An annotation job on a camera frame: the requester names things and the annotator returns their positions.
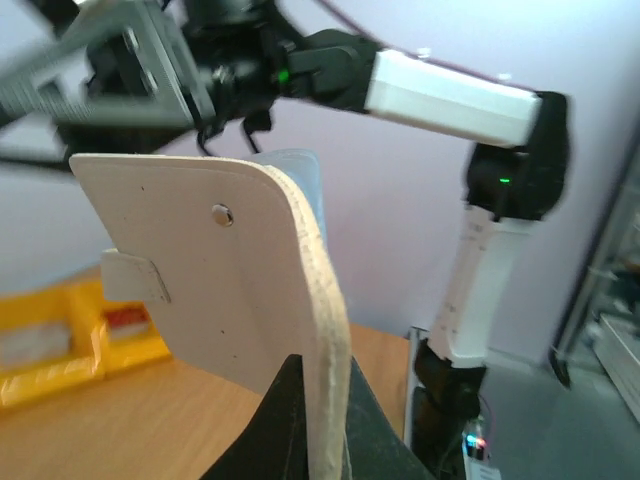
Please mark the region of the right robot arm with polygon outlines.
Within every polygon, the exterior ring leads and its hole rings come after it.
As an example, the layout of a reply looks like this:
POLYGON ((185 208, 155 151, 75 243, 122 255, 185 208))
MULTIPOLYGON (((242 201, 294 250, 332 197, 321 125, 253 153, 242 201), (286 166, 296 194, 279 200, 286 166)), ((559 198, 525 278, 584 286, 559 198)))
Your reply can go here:
POLYGON ((562 196, 568 98, 273 1, 40 1, 1 121, 49 119, 108 232, 108 294, 260 397, 209 479, 463 464, 495 313, 562 196))

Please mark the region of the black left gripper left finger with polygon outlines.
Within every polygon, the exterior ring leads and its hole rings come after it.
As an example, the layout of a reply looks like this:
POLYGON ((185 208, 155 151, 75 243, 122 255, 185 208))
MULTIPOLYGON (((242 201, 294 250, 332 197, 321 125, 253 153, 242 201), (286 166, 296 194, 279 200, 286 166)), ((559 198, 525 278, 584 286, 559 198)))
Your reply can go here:
POLYGON ((308 477, 302 358, 291 354, 246 428, 202 478, 304 480, 308 477))

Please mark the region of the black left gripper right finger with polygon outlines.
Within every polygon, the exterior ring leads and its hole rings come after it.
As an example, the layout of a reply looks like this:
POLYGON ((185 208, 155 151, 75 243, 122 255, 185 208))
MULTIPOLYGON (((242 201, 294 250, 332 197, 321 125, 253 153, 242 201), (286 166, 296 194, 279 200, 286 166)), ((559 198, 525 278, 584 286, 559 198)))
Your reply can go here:
POLYGON ((433 479, 394 431, 355 358, 351 360, 342 478, 433 479))

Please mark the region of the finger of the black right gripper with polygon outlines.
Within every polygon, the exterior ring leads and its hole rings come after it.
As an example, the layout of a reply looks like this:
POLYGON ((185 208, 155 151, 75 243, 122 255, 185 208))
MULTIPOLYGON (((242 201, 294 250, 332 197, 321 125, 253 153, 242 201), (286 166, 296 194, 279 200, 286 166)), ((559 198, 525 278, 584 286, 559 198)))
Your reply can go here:
POLYGON ((31 114, 43 114, 56 122, 99 126, 100 105, 72 101, 41 88, 45 74, 57 73, 67 59, 100 39, 98 29, 70 29, 55 43, 36 46, 1 72, 1 127, 31 114))

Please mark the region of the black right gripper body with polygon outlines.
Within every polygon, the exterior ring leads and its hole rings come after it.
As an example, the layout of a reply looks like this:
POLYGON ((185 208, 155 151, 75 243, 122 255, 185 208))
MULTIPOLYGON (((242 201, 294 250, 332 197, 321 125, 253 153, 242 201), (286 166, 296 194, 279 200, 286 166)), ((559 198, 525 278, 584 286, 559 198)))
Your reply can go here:
POLYGON ((59 42, 78 40, 92 74, 85 101, 114 114, 99 123, 59 120, 70 150, 157 150, 190 130, 220 120, 193 51, 179 25, 156 1, 52 1, 49 21, 59 42))

